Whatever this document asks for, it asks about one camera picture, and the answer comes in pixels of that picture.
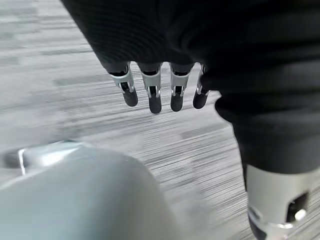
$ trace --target floor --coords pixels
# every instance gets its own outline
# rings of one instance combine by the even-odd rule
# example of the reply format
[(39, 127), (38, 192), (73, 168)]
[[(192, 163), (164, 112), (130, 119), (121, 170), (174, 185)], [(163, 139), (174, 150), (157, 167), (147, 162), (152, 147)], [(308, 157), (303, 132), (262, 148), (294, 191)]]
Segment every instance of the floor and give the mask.
[[(240, 157), (231, 126), (210, 93), (193, 109), (200, 66), (191, 73), (183, 109), (170, 109), (170, 69), (162, 74), (162, 112), (149, 111), (142, 76), (128, 107), (111, 77), (58, 0), (0, 0), (0, 153), (74, 138), (143, 161), (160, 183), (187, 239), (253, 240)], [(0, 181), (17, 176), (0, 168)], [(290, 239), (320, 238), (320, 181), (310, 214)]]

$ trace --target gray carpet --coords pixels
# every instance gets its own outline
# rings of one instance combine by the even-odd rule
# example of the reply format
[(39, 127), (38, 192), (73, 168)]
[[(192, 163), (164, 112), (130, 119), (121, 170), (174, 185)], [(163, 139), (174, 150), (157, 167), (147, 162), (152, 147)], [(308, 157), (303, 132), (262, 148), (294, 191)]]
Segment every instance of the gray carpet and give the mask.
[[(170, 69), (162, 74), (162, 112), (149, 111), (142, 76), (131, 69), (139, 97), (128, 107), (58, 0), (0, 0), (0, 152), (76, 138), (143, 161), (160, 183), (186, 239), (253, 240), (232, 129), (192, 100), (193, 68), (183, 109), (170, 109)], [(17, 176), (0, 168), (0, 181)], [(320, 239), (320, 181), (310, 214), (292, 240)]]

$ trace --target robotic arm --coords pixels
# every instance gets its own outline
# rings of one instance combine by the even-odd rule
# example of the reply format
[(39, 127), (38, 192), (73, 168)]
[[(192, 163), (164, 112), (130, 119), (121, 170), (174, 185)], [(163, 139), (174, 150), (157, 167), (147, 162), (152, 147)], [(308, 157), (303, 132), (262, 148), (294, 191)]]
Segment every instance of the robotic arm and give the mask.
[(155, 114), (162, 62), (176, 112), (193, 63), (204, 66), (193, 104), (221, 93), (215, 108), (238, 142), (251, 229), (258, 240), (285, 238), (308, 212), (320, 167), (319, 1), (62, 2), (131, 107), (128, 62), (138, 62)]

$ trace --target black cloth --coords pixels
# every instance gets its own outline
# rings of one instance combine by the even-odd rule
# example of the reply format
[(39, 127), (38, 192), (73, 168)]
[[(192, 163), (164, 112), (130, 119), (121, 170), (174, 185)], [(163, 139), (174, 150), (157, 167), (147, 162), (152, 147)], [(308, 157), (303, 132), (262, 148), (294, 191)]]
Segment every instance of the black cloth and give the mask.
[(242, 163), (320, 164), (320, 0), (62, 0), (101, 62), (205, 64)]

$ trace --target robotic hand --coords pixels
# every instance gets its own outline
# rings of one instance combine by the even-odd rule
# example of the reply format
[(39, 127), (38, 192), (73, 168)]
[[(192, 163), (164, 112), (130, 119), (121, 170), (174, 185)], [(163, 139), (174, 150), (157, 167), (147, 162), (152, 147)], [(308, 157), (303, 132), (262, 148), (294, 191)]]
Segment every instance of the robotic hand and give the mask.
[(280, 240), (307, 213), (320, 166), (320, 4), (305, 0), (62, 0), (126, 103), (138, 102), (128, 62), (161, 111), (160, 66), (171, 63), (171, 108), (205, 66), (195, 97), (219, 91), (232, 123), (258, 240)]

